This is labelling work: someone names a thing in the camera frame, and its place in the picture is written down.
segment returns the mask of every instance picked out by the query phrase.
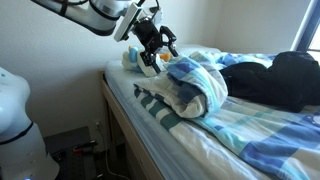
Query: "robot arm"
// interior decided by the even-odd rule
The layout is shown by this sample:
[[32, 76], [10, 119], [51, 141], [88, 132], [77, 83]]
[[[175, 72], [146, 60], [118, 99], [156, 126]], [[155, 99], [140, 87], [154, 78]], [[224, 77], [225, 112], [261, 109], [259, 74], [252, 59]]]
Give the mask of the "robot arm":
[[[163, 46], [168, 46], [173, 56], [178, 56], [174, 45], [176, 36], [168, 27], [161, 26], [160, 31], [155, 27], [155, 24], [161, 22], [162, 16], [158, 0], [156, 0], [157, 6], [151, 8], [143, 8], [145, 0], [140, 0], [138, 3], [131, 0], [31, 1], [101, 36], [111, 35], [116, 22], [121, 16], [124, 16], [114, 39], [117, 42], [127, 40], [130, 32], [136, 35], [145, 48], [145, 51], [140, 54], [144, 64], [152, 66], [157, 73], [160, 72], [160, 69], [155, 58]], [[87, 9], [80, 7], [87, 2], [89, 2]], [[163, 41], [163, 35], [167, 36], [168, 42]]]

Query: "window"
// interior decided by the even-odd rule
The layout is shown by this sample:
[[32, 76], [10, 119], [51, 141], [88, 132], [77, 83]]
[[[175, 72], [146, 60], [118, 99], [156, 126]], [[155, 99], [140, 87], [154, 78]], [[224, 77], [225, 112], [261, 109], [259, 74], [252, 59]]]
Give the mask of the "window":
[[317, 2], [309, 23], [297, 47], [298, 51], [308, 52], [320, 62], [320, 1]]

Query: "white wall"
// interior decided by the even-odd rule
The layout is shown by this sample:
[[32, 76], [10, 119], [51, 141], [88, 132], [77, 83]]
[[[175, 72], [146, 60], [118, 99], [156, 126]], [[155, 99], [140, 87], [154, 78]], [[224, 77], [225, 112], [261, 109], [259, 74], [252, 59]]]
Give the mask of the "white wall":
[[[221, 0], [160, 0], [160, 5], [163, 24], [177, 43], [214, 42]], [[0, 66], [29, 82], [27, 110], [42, 134], [89, 126], [98, 138], [93, 121], [103, 120], [104, 112], [97, 70], [120, 59], [128, 45], [140, 45], [138, 40], [98, 37], [28, 0], [3, 1], [0, 17]]]
[[239, 53], [290, 50], [311, 0], [224, 0], [214, 46]]

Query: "wooden bed frame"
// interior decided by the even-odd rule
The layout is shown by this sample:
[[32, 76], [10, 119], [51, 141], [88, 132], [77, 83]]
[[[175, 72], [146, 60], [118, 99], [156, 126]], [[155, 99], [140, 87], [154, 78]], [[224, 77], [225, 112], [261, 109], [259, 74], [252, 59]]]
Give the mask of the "wooden bed frame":
[[164, 179], [138, 133], [132, 126], [126, 112], [109, 88], [103, 71], [100, 71], [100, 77], [107, 112], [106, 124], [110, 132], [111, 159], [116, 159], [116, 146], [120, 137], [119, 134], [123, 133], [126, 140], [127, 161], [132, 179]]

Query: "crumpled blanket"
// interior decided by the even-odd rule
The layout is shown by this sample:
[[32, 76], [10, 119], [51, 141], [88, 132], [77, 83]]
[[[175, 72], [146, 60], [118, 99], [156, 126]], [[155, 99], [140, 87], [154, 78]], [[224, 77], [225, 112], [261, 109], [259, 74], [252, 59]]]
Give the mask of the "crumpled blanket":
[[206, 117], [220, 109], [228, 94], [214, 65], [209, 58], [195, 61], [183, 57], [167, 65], [167, 74], [138, 81], [134, 86], [170, 106], [180, 117]]

